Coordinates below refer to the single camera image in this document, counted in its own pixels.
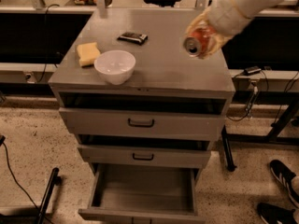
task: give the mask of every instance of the shoe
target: shoe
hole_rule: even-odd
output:
[[[267,224],[297,224],[293,218],[294,210],[286,210],[267,203],[259,203],[257,211]]]
[[[270,170],[273,176],[286,188],[291,202],[299,208],[299,195],[292,189],[292,179],[296,177],[286,165],[281,161],[273,160],[270,162]]]

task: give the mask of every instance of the drawer handle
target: drawer handle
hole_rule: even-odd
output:
[[[135,223],[134,223],[134,218],[133,218],[133,217],[132,217],[131,224],[135,224]]]
[[[150,157],[145,158],[145,155],[139,155],[139,157],[137,157],[138,155],[136,155],[135,153],[132,154],[132,158],[135,161],[152,161],[153,160],[153,154],[150,155]]]
[[[155,119],[149,120],[149,121],[137,121],[128,119],[128,125],[131,127],[139,127],[139,128],[151,128],[155,124]]]

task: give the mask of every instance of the person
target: person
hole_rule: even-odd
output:
[[[260,11],[278,5],[284,0],[213,0],[201,14],[189,24],[186,36],[207,37],[208,45],[198,57],[205,59],[215,53],[235,35],[240,34]]]
[[[259,203],[258,214],[268,224],[299,224],[299,176],[279,160],[270,162],[270,170],[275,179],[288,192],[289,198],[296,208],[287,210],[269,203]]]

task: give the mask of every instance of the gray tabletop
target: gray tabletop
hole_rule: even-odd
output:
[[[96,10],[50,79],[52,87],[152,88],[234,92],[221,51],[199,60],[189,57],[182,44],[185,30],[201,11],[193,8],[108,8],[107,17]],[[117,40],[124,32],[146,34],[144,45]],[[93,66],[80,67],[76,47],[97,42],[103,53],[113,49],[131,52],[136,59],[131,78],[120,86],[103,81]]]

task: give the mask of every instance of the speckled floor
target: speckled floor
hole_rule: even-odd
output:
[[[253,119],[227,120],[227,131],[267,134],[276,112],[275,108],[265,107],[253,113]],[[35,202],[41,201],[52,168],[59,167],[63,184],[52,195],[53,223],[100,223],[84,221],[78,215],[79,208],[87,207],[93,173],[79,156],[77,141],[65,128],[54,99],[8,97],[0,106],[0,134],[6,137],[10,165],[17,180]],[[289,125],[282,135],[298,137],[299,128]],[[299,174],[299,147],[231,145],[236,170],[232,173],[226,170],[219,142],[196,186],[198,211],[206,217],[206,224],[262,223],[255,210],[258,202],[293,208],[267,165],[280,159]],[[0,206],[31,205],[8,171],[3,147],[0,176]]]

